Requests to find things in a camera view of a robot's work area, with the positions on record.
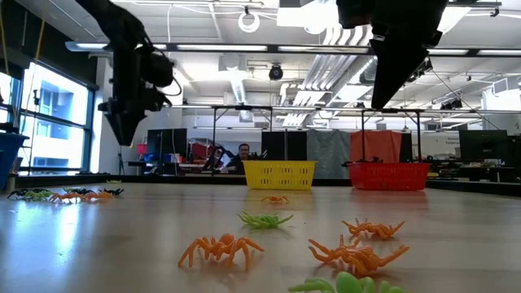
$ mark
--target security camera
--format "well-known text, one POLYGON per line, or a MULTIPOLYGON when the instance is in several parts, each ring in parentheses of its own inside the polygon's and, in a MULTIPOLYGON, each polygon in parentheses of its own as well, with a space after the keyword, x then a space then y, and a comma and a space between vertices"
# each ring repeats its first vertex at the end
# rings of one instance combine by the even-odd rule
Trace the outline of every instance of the security camera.
POLYGON ((269 79, 271 81, 280 81, 284 76, 284 71, 278 64, 274 64, 269 70, 269 79))

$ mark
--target table surface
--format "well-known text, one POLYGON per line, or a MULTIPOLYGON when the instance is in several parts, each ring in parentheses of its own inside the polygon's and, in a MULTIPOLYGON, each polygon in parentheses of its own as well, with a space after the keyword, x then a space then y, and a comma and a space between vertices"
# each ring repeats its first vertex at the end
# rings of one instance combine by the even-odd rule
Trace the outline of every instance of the table surface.
POLYGON ((521 291, 521 201, 444 190, 365 192, 318 187, 311 192, 246 186, 102 184, 124 188, 107 203, 26 203, 0 197, 0 292, 286 292, 306 278, 332 280, 308 238, 328 246, 347 236, 342 220, 397 224, 396 239, 362 241, 379 256, 410 250, 374 278, 409 293, 521 291), (289 204, 261 202, 285 195, 289 204), (236 213, 295 215, 282 230, 250 230, 236 213), (232 270, 202 261, 178 268, 197 237, 247 236, 266 251, 232 270))

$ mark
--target orange toy spider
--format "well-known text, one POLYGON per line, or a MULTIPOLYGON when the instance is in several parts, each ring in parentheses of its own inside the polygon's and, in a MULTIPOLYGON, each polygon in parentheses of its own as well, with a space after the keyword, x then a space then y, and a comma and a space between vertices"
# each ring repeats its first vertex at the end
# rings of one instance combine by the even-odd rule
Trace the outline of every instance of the orange toy spider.
POLYGON ((91 199, 113 199, 114 196, 112 196, 110 193, 102 191, 100 193, 90 192, 86 195, 81 196, 81 201, 88 202, 91 199))
POLYGON ((340 258, 343 262, 353 265, 356 271, 364 276, 375 272, 378 267, 383 267, 409 250, 409 247, 402 245, 390 256, 380 259, 375 255, 372 247, 357 247, 360 242, 359 238, 355 240, 353 244, 346 246, 344 245, 344 236, 340 235, 340 245, 336 249, 327 249, 327 247, 322 246, 312 239, 310 239, 309 242, 326 254, 325 256, 321 256, 315 247, 310 246, 309 250, 311 250, 317 260, 329 263, 340 258))
POLYGON ((264 248, 258 246, 251 239, 246 237, 235 239, 235 236, 232 234, 223 234, 219 241, 216 241, 215 237, 213 236, 211 241, 208 241, 206 237, 197 238, 182 254, 181 259, 179 259, 177 265, 182 266, 183 261, 188 256, 188 267, 191 268, 194 264, 194 250, 197 247, 201 247, 204 250, 204 258, 206 260, 210 256, 215 256, 215 260, 220 260, 223 253, 229 254, 230 256, 228 257, 227 264, 231 266, 234 263, 235 252, 243 249, 246 270, 248 270, 251 262, 249 250, 247 248, 248 245, 258 251, 264 251, 264 248))
POLYGON ((266 196, 261 201, 269 200, 270 203, 290 203, 286 196, 266 196))
POLYGON ((69 202, 72 201, 72 199, 81 199, 81 195, 80 194, 77 194, 77 193, 70 193, 70 194, 65 194, 65 195, 61 195, 61 194, 53 194, 49 201, 50 202, 54 202, 55 200, 59 200, 60 202, 62 202, 64 199, 69 199, 69 202))
POLYGON ((370 233, 377 234, 381 239, 390 239, 398 231, 399 228, 403 226, 405 221, 402 221, 396 228, 392 228, 391 225, 388 227, 383 224, 373 224, 369 223, 366 219, 365 222, 360 223, 357 218, 355 218, 355 221, 357 222, 357 225, 351 225, 347 223, 346 221, 342 221, 344 225, 346 225, 349 228, 349 233, 358 236, 360 232, 367 231, 370 233))

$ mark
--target man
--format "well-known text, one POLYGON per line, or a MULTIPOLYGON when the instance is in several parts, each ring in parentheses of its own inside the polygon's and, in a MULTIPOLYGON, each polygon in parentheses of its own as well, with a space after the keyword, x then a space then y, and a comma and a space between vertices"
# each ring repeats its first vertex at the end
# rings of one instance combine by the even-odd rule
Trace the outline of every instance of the man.
POLYGON ((221 170, 221 173, 240 174, 244 175, 244 164, 243 161, 247 160, 250 155, 250 146, 247 143, 241 143, 239 146, 239 154, 236 155, 225 168, 221 170))

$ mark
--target ceiling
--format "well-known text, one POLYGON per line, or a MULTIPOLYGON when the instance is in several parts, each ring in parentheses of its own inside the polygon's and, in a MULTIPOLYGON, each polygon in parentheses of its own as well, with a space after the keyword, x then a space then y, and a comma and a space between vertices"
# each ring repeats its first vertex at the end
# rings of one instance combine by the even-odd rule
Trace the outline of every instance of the ceiling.
MULTIPOLYGON (((94 19, 73 0, 17 0, 31 12, 43 17, 52 26, 79 42, 105 42, 106 38, 94 19)), ((312 35, 302 28, 277 26, 278 0, 264 1, 265 8, 252 11, 265 13, 260 27, 254 33, 245 33, 238 26, 241 7, 197 6, 172 7, 143 6, 118 3, 135 14, 145 25, 154 42, 211 42, 211 43, 264 43, 264 44, 321 44, 325 33, 312 35), (216 12, 215 20, 211 10, 216 12), (169 14, 170 36, 167 25, 169 14)), ((491 18, 491 9, 474 9, 441 40, 440 46, 454 47, 521 47, 521 1, 502 0, 501 14, 491 18)), ((185 98, 197 103, 199 98, 223 97, 232 90, 230 82, 219 76, 219 54, 172 53, 170 57, 190 81, 185 98)), ((243 84, 249 93, 280 92, 284 82, 302 83, 315 60, 314 55, 245 56, 250 72, 243 84), (284 82, 269 81, 272 63, 280 63, 284 82)), ((406 104, 425 107, 432 99, 443 97, 451 90, 462 89, 463 98, 472 106, 480 105, 480 90, 502 76, 521 72, 521 59, 434 58, 436 74, 428 73, 416 83, 407 85, 393 98, 390 105, 406 104)))

